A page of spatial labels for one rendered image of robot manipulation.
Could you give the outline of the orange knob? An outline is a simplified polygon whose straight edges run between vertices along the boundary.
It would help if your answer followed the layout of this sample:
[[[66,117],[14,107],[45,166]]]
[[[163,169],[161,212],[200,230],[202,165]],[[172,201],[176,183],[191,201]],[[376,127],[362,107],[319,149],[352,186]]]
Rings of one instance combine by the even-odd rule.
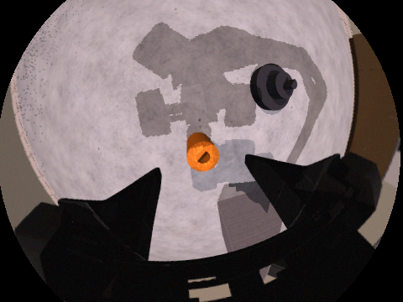
[[[187,140],[187,162],[195,171],[208,171],[215,168],[218,151],[214,142],[202,132],[189,135]]]

